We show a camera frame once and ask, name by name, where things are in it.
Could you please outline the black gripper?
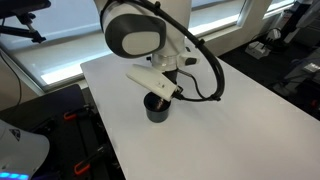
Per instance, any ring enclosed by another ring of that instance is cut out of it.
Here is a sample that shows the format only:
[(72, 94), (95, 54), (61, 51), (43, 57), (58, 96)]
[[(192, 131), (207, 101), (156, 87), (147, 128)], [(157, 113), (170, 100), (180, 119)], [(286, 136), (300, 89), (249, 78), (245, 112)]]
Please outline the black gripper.
[(177, 74), (178, 74), (177, 70), (163, 72), (163, 75), (167, 77), (174, 84), (177, 83)]

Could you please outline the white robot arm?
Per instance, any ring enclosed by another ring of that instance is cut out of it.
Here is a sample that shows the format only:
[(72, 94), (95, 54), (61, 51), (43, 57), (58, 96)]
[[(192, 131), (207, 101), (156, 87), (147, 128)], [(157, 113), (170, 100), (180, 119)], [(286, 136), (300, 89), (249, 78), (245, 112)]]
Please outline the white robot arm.
[(191, 0), (93, 0), (109, 49), (131, 59), (152, 55), (152, 66), (175, 82), (177, 69), (199, 58), (185, 45), (185, 35), (164, 18), (144, 7), (155, 5), (184, 28), (189, 26)]

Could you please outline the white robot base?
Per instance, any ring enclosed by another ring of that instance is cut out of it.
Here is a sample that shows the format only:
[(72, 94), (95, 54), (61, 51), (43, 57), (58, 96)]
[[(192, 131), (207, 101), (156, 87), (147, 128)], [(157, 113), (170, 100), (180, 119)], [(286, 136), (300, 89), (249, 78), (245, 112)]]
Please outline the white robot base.
[(47, 137), (0, 120), (0, 180), (31, 180), (48, 156)]

